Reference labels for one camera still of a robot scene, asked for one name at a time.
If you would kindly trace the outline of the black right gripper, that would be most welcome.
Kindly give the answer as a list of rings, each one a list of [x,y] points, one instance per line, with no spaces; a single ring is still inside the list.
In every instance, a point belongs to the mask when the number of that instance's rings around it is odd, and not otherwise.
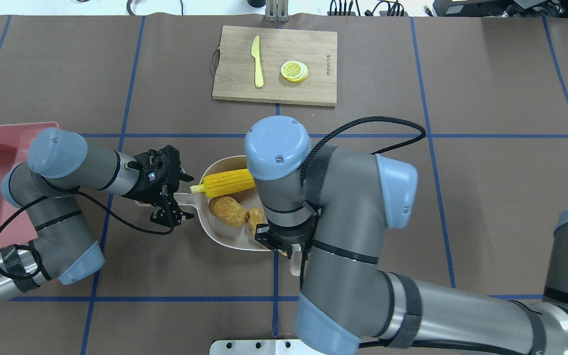
[[[266,224],[257,225],[254,239],[272,251],[282,251],[286,256],[291,257],[293,245],[300,245],[304,252],[310,250],[316,227],[316,219],[308,219],[293,227],[277,225],[269,220]]]

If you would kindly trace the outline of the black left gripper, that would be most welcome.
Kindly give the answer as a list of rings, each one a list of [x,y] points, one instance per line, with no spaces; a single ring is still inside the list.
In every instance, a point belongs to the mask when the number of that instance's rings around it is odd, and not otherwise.
[[[126,164],[126,168],[138,174],[126,198],[153,205],[150,222],[172,228],[181,225],[182,221],[195,218],[193,213],[183,211],[176,200],[171,200],[178,191],[180,181],[194,181],[194,177],[181,168],[178,149],[168,144],[160,150],[144,151],[134,159]]]

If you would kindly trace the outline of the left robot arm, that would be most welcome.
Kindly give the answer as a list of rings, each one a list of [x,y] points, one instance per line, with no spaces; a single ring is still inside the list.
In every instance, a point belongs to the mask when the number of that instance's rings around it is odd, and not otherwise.
[[[103,267],[101,245],[76,197],[109,209],[81,188],[151,205],[149,220],[167,227],[160,232],[165,236],[194,217],[174,198],[180,183],[192,180],[180,152],[169,144],[130,156],[72,131],[41,130],[25,162],[0,184],[3,198],[17,208],[0,225],[0,303],[52,279],[76,283]]]

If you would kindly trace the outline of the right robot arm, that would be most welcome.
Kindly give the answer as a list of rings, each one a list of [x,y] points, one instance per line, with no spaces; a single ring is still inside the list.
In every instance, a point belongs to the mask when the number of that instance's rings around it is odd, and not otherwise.
[[[268,221],[255,238],[311,247],[298,339],[327,355],[376,346],[568,355],[568,208],[554,229],[543,298],[532,305],[381,271],[385,232],[408,224],[419,176],[408,163],[327,144],[347,128],[312,145],[301,123],[272,115],[244,140]]]

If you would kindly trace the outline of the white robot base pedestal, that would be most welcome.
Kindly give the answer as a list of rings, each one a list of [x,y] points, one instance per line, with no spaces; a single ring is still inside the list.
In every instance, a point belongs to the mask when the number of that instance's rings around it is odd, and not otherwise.
[[[299,339],[219,340],[210,355],[321,355]]]

